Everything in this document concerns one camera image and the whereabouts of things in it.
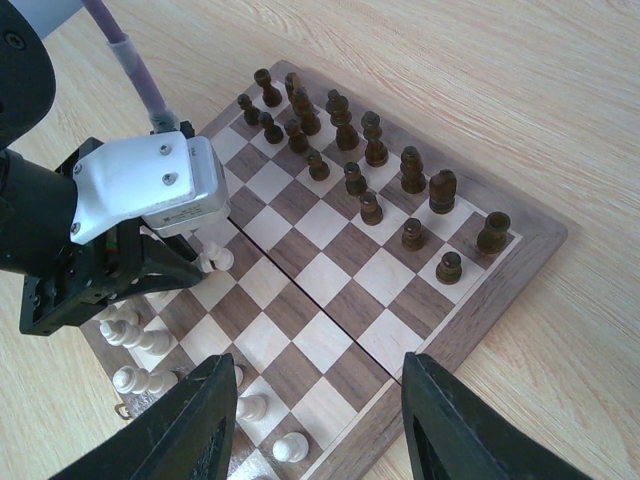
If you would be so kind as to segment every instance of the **light wood surface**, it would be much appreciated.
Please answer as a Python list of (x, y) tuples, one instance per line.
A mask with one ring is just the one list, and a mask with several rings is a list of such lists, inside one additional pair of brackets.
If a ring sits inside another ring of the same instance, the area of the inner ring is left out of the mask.
[[(108, 4), (196, 129), (256, 68), (286, 58), (360, 85), (362, 97), (571, 218), (565, 245), (457, 375), (595, 478), (640, 477), (637, 2)], [(56, 103), (16, 150), (54, 167), (88, 136), (148, 130), (85, 12), (46, 46)], [(1, 466), (12, 478), (42, 478), (124, 423), (80, 332), (20, 336), (21, 279), (0, 281)], [(368, 479), (409, 478), (402, 442)]]

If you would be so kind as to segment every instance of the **black chess piece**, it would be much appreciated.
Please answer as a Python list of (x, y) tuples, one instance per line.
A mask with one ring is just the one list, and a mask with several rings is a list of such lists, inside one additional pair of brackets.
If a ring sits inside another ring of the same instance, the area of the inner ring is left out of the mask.
[(506, 213), (492, 212), (487, 215), (484, 228), (478, 234), (478, 249), (488, 255), (500, 253), (507, 245), (507, 230), (510, 226), (511, 219)]
[(364, 178), (360, 167), (355, 162), (347, 162), (344, 166), (345, 185), (347, 193), (353, 197), (359, 197), (367, 191), (367, 179)]
[(374, 112), (365, 112), (360, 122), (363, 128), (363, 136), (368, 141), (364, 152), (365, 159), (372, 167), (381, 167), (389, 160), (389, 150), (380, 140), (382, 128), (380, 128), (380, 116)]
[(402, 189), (412, 194), (422, 192), (427, 187), (427, 180), (422, 173), (424, 167), (418, 149), (413, 146), (406, 147), (400, 155), (400, 161)]
[(456, 252), (447, 252), (436, 267), (436, 278), (445, 285), (453, 285), (462, 276), (462, 259)]
[(289, 136), (289, 148), (294, 153), (304, 153), (309, 148), (309, 140), (302, 133), (300, 123), (295, 118), (287, 120), (284, 124), (284, 131)]
[(253, 74), (253, 79), (262, 88), (262, 101), (267, 107), (277, 107), (282, 102), (280, 90), (271, 85), (271, 74), (266, 68), (261, 68)]
[(343, 152), (353, 150), (360, 143), (360, 137), (351, 125), (349, 100), (344, 95), (340, 95), (337, 90), (331, 90), (328, 97), (325, 108), (331, 116), (331, 124), (337, 128), (336, 144)]
[(440, 215), (453, 210), (458, 180), (451, 170), (440, 170), (429, 180), (429, 208)]
[(264, 138), (271, 144), (280, 143), (284, 139), (282, 129), (275, 124), (269, 112), (262, 112), (258, 116), (260, 125), (264, 128)]
[(309, 165), (309, 175), (316, 182), (326, 180), (329, 176), (329, 165), (322, 160), (322, 155), (316, 149), (312, 148), (307, 155), (307, 164)]
[(417, 252), (424, 246), (424, 232), (417, 218), (410, 218), (404, 222), (402, 246), (410, 252)]
[(238, 95), (238, 105), (244, 112), (244, 121), (247, 122), (247, 125), (256, 126), (258, 125), (258, 116), (260, 115), (260, 110), (258, 107), (254, 107), (249, 95), (245, 93), (241, 93)]
[(293, 91), (301, 86), (302, 82), (300, 81), (300, 77), (297, 73), (287, 73), (287, 76), (284, 77), (284, 89), (287, 91), (287, 98), (289, 99), (289, 102), (293, 103)]
[(360, 196), (360, 218), (366, 225), (378, 225), (382, 221), (382, 208), (376, 194), (365, 192)]
[(318, 133), (322, 128), (322, 124), (313, 111), (313, 104), (303, 87), (293, 89), (291, 104), (293, 105), (293, 112), (300, 118), (300, 128), (304, 134), (313, 136)]

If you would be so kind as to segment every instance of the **chessboard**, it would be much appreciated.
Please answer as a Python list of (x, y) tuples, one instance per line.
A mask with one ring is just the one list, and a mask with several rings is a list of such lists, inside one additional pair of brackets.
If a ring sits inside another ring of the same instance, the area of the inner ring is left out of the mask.
[[(275, 407), (264, 425), (239, 422), (230, 478), (359, 478), (401, 432), (405, 352), (428, 353), (454, 371), (567, 230), (525, 194), (480, 174), (472, 162), (320, 74), (284, 61), (269, 72), (282, 94), (279, 105), (267, 107), (255, 84), (244, 93), (282, 126), (295, 117), (285, 76), (298, 74), (321, 122), (308, 139), (329, 165), (328, 178), (313, 180), (305, 156), (289, 149), (286, 135), (268, 143), (233, 102), (201, 132), (224, 166), (230, 221), (188, 239), (196, 250), (211, 240), (231, 250), (232, 270), (216, 271), (161, 301), (140, 297), (120, 307), (136, 310), (145, 329), (172, 333), (175, 346), (164, 358), (107, 345), (97, 322), (81, 328), (110, 377), (124, 365), (186, 373), (208, 355), (233, 354), (247, 370), (240, 392), (263, 392)], [(337, 148), (325, 109), (334, 88), (349, 99), (361, 136), (351, 151)], [(382, 167), (372, 168), (364, 158), (360, 119), (368, 110), (381, 117), (381, 140), (389, 150)], [(455, 173), (451, 212), (431, 211), (428, 188), (413, 195), (402, 189), (400, 155), (410, 145), (422, 156), (427, 181), (442, 169)], [(346, 192), (347, 162), (358, 163), (376, 193), (383, 211), (376, 226), (363, 223), (358, 199)], [(511, 227), (506, 248), (487, 255), (476, 238), (494, 211), (507, 213)], [(426, 234), (416, 252), (401, 244), (410, 217)], [(462, 277), (453, 285), (435, 275), (447, 252), (462, 260)], [(123, 399), (134, 416), (152, 401), (145, 395)], [(278, 464), (270, 445), (293, 430), (310, 440), (312, 453), (300, 464)]]

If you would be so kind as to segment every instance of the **folding chessboard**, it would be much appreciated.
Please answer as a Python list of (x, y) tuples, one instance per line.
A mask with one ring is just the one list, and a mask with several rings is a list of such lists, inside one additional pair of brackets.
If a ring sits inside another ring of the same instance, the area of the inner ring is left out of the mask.
[[(286, 137), (267, 143), (234, 102), (202, 132), (224, 165), (231, 221), (200, 229), (189, 238), (197, 249), (208, 240), (233, 251), (227, 273), (162, 300), (127, 302), (145, 328), (169, 330), (174, 347), (164, 358), (107, 346), (94, 322), (82, 328), (109, 376), (123, 365), (188, 372), (211, 354), (231, 352), (245, 369), (241, 392), (268, 397), (268, 418), (239, 422), (231, 478), (358, 478), (400, 433), (399, 382), (404, 353), (426, 352), (450, 370), (462, 363), (527, 283), (566, 238), (566, 228), (528, 198), (472, 170), (454, 153), (413, 135), (392, 116), (361, 102), (347, 89), (278, 62), (270, 69), (283, 102), (268, 108), (257, 85), (247, 93), (260, 110), (284, 124), (294, 116), (284, 77), (296, 72), (322, 123), (309, 137), (330, 167), (329, 178), (311, 179), (304, 156)], [(350, 152), (335, 144), (324, 110), (337, 88), (350, 101), (361, 132), (366, 110), (378, 113), (388, 163), (371, 168), (366, 141)], [(427, 177), (443, 168), (458, 178), (455, 208), (435, 215), (428, 191), (400, 186), (400, 152), (422, 155)], [(358, 162), (383, 209), (381, 224), (359, 217), (359, 202), (346, 193), (343, 166)], [(498, 255), (478, 251), (475, 241), (492, 211), (511, 217), (508, 244)], [(402, 248), (402, 225), (416, 217), (427, 232), (418, 252)], [(458, 252), (463, 275), (455, 285), (435, 277), (442, 255)], [(134, 415), (148, 396), (123, 396)], [(275, 439), (301, 431), (310, 440), (300, 464), (279, 464), (270, 455)]]

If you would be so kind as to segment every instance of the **wooden table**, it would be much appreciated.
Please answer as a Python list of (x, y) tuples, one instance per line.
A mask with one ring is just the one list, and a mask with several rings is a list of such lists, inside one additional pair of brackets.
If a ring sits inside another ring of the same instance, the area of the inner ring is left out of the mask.
[[(566, 216), (569, 239), (457, 376), (595, 478), (640, 478), (640, 9), (635, 2), (112, 0), (177, 112), (202, 128), (284, 58)], [(54, 167), (88, 136), (144, 134), (145, 112), (81, 11), (45, 42), (58, 93), (13, 148)], [(79, 331), (18, 333), (0, 277), (2, 460), (58, 471), (124, 426)], [(368, 479), (409, 478), (403, 439)]]

